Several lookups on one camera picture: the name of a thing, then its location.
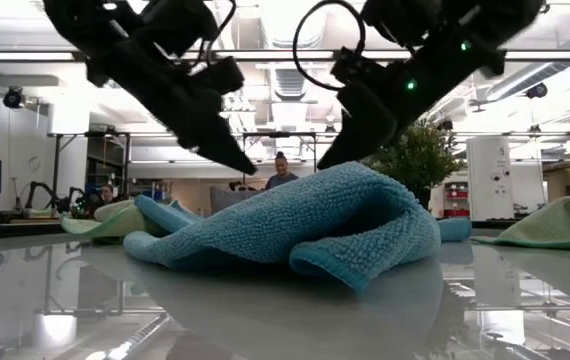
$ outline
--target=light green cloth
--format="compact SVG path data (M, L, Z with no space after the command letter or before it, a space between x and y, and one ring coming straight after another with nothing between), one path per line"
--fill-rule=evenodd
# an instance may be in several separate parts
M495 245L570 249L570 196L560 198L510 226L497 238L473 237Z
M94 218L96 220L64 218L61 226L72 235L89 239L121 238L134 231L145 231L159 236L166 234L164 230L145 218L133 200L105 205L96 210Z

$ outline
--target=reflective table surface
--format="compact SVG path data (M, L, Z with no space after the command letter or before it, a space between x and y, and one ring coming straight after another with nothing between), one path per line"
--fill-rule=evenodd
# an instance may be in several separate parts
M0 359L570 359L570 252L444 244L361 294L177 273L66 235L0 240Z

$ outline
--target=potted plant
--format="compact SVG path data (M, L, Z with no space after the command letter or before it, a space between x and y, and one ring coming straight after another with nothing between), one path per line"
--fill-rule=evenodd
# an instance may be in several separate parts
M405 185L427 209L431 189L465 167L448 150L449 140L445 131L421 119L364 164Z

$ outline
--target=blue towel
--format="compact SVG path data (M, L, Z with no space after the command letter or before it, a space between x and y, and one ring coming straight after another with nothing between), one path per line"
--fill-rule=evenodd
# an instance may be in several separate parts
M203 219L202 216L194 214L193 212L189 211L188 208L183 207L183 205L181 205L181 203L178 200L173 201L171 205L174 209L180 211L187 219L191 219L194 221Z
M173 269L237 259L289 263L300 274L334 277L363 290L380 273L440 247L437 222L414 195L358 163L289 182L199 222L179 223L162 239L129 234L125 249Z
M148 220L156 223L170 234L201 220L191 212L185 211L178 201L172 202L170 206L165 206L158 204L149 196L139 195L134 199L134 205Z
M442 242L460 242L472 235L472 222L467 218L444 219L438 222Z

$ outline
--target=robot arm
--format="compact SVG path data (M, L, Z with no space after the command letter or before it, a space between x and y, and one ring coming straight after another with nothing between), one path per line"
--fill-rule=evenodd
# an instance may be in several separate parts
M50 196L51 200L47 204L48 207L58 202L58 197L56 196L54 191L52 191L52 189L50 189L49 186L47 186L47 184L42 182L32 181L31 183L29 183L29 195L27 196L27 202L25 202L25 209L32 208L32 201L34 201L34 192L39 187L45 190L47 194Z
M529 26L543 0L367 0L360 14L342 0L323 0L303 18L324 5L338 4L355 14L361 39L356 50L343 48L331 70L342 88L343 129L318 164L324 169L374 154L393 143L434 103L477 69L501 75L505 52L497 47ZM294 53L299 24L294 37ZM362 56L364 24L412 54L386 66Z
M233 10L224 24L236 8L230 1ZM332 69L342 88L306 74L297 57L303 22L330 4L347 8L359 23L358 46L343 48ZM211 44L221 29L202 0L151 0L140 14L126 0L44 0L44 5L56 30L87 57L90 82L101 87L113 79L173 131L183 148L255 173L219 116L221 96L239 90L244 79L233 58L213 59ZM366 0L358 13L345 0L319 1L293 41L297 69L313 84L337 91L344 108L343 129L318 167L360 160L394 142L477 69L502 74L505 52L497 47L529 26L543 5L544 0ZM386 66L365 58L366 25L406 47L411 58ZM195 64L177 59L199 39L199 60L204 57L207 67L193 73Z
M194 64L180 61L198 39L211 44L220 32L202 0L152 0L140 14L125 0L45 0L44 6L58 33L87 57L90 82L101 87L113 79L183 148L256 171L219 115L222 95L243 86L234 59L213 59L208 51L208 66L195 74Z

